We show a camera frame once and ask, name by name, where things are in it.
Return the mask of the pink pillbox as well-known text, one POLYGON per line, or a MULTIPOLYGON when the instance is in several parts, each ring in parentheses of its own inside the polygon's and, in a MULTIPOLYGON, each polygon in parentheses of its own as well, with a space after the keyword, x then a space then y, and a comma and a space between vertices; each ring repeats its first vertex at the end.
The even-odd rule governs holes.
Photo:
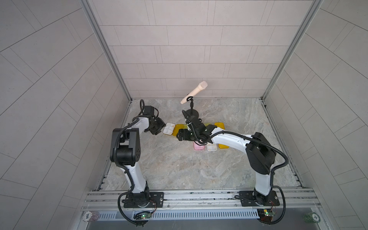
POLYGON ((194 150, 204 150, 206 147, 202 145, 198 145, 195 142, 193 143, 194 150))

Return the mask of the clear pillbox white tray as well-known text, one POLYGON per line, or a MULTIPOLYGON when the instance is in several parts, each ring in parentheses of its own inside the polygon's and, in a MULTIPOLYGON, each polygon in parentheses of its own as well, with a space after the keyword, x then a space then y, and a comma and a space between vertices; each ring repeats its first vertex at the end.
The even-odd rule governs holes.
POLYGON ((217 146, 217 144, 208 143, 206 145, 206 149, 207 149, 208 152, 214 152, 214 151, 218 150, 218 146, 217 146))

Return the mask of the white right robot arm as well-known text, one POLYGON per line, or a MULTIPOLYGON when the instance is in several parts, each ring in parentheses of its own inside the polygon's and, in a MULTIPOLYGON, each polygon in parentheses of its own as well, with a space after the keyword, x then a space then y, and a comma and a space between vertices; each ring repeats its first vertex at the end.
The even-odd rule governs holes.
POLYGON ((216 125, 205 126, 201 119, 186 120, 187 129, 179 129, 179 141, 193 141, 197 145, 221 144, 245 153, 251 168, 255 171, 255 202, 267 205, 272 198, 274 174, 277 169, 288 165, 288 157, 271 146, 263 134, 243 135, 227 131, 216 125))

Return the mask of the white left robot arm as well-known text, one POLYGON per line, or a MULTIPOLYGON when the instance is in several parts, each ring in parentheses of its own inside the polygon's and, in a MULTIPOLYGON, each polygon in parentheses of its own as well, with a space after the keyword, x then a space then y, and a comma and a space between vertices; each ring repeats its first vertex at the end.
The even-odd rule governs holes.
POLYGON ((140 134, 158 135, 165 127, 157 108, 141 105, 139 114, 123 128, 112 133, 110 161, 123 170, 130 186, 127 198, 140 207, 148 205, 150 192, 138 163, 141 156, 140 134))

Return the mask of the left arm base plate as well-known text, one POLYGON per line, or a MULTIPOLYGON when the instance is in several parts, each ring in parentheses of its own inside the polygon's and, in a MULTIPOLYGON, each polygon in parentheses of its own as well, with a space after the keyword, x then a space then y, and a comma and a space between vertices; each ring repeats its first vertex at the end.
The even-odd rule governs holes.
POLYGON ((163 207, 164 192, 149 192, 149 194, 142 193, 130 193, 126 195, 125 199, 121 202, 124 204, 124 208, 162 208, 163 207))

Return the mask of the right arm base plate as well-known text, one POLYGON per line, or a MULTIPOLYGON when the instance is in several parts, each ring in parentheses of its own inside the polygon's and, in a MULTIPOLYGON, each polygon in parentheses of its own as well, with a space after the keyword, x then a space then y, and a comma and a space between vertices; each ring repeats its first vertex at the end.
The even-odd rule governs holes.
POLYGON ((257 191, 240 191, 238 195, 235 196, 236 199, 241 201, 243 207, 253 207, 253 206, 279 206, 280 201, 277 193, 271 189, 268 195, 263 195, 257 191))

